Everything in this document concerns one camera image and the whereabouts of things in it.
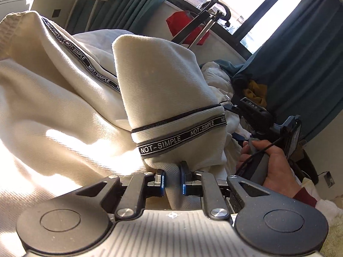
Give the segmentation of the person right hand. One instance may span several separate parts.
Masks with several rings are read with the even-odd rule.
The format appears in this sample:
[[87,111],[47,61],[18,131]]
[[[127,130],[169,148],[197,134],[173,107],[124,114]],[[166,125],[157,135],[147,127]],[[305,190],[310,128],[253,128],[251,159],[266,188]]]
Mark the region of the person right hand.
[[[259,151],[271,145],[267,140],[253,140],[252,144]],[[277,146],[271,146],[265,152],[269,155],[269,168],[263,186],[284,196],[293,198],[302,187],[297,183],[284,152]],[[236,169],[240,168],[250,156],[249,142],[244,141]]]

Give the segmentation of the dark red sleeve forearm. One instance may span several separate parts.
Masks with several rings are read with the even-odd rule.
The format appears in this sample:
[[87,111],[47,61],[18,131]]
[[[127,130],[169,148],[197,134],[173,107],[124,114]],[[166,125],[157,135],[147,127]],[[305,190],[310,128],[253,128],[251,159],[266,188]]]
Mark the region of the dark red sleeve forearm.
[[293,199],[294,200],[297,200],[297,201],[300,201],[304,204],[307,204],[309,206],[312,206],[312,207],[316,207],[316,204],[317,204],[317,200],[312,197],[308,192],[307,190],[302,187],[300,189],[300,191],[298,191],[294,196],[293,196]]

